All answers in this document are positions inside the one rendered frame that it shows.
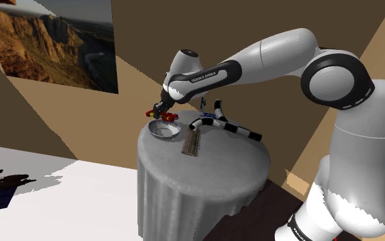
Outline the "brown ridged rectangular block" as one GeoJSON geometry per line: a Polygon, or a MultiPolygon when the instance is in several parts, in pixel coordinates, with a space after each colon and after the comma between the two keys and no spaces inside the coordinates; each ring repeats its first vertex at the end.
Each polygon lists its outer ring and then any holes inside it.
{"type": "Polygon", "coordinates": [[[200,141],[200,130],[188,129],[181,153],[185,155],[197,157],[198,149],[199,149],[199,141],[200,141]]]}

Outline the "round table with grey cloth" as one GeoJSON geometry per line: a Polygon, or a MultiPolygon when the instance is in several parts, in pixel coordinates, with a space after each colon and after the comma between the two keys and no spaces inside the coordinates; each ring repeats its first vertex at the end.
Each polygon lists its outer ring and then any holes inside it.
{"type": "Polygon", "coordinates": [[[229,131],[200,128],[197,156],[182,154],[197,111],[178,113],[180,133],[155,138],[144,126],[137,141],[137,222],[143,241],[203,241],[225,216],[237,214],[263,188],[269,152],[229,131]]]}

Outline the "black and white striped tube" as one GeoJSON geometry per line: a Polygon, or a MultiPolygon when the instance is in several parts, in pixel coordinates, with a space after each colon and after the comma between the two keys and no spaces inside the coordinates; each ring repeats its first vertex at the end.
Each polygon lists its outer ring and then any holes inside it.
{"type": "Polygon", "coordinates": [[[245,127],[234,125],[228,121],[228,119],[224,116],[224,113],[222,111],[221,99],[216,99],[214,102],[214,115],[215,115],[215,118],[210,118],[210,117],[197,118],[196,120],[194,120],[192,123],[189,124],[189,130],[197,131],[201,126],[207,125],[207,126],[213,126],[220,129],[224,129],[234,134],[245,136],[257,142],[261,141],[262,139],[261,134],[251,131],[245,127]]]}

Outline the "grey metal bowl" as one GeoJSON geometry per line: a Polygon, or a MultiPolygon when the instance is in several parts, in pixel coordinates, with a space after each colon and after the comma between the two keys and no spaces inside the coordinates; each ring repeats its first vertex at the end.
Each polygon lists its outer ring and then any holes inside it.
{"type": "Polygon", "coordinates": [[[181,127],[177,122],[165,120],[152,120],[148,123],[149,132],[157,139],[171,140],[181,132],[181,127]]]}

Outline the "red and yellow toy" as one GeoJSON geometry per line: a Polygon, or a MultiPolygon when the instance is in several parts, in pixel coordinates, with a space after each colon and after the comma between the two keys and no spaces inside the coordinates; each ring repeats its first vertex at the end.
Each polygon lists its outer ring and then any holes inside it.
{"type": "Polygon", "coordinates": [[[168,121],[168,122],[174,122],[175,120],[178,120],[178,115],[169,113],[169,112],[160,112],[158,114],[155,114],[153,110],[150,110],[146,113],[147,117],[153,117],[155,119],[160,118],[163,121],[168,121]]]}

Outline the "canyon landscape wall picture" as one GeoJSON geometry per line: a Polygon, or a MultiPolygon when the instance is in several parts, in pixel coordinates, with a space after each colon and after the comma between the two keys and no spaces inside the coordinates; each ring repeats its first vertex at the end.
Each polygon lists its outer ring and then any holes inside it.
{"type": "Polygon", "coordinates": [[[8,77],[118,93],[114,26],[77,18],[84,0],[51,0],[65,15],[0,0],[0,65],[8,77]]]}

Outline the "small blue and white object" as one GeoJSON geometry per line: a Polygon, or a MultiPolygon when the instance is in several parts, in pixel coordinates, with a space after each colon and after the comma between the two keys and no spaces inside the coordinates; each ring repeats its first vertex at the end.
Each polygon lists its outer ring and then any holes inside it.
{"type": "Polygon", "coordinates": [[[214,113],[208,113],[204,111],[204,107],[206,104],[206,100],[202,97],[200,100],[200,118],[216,118],[216,115],[214,113]]]}

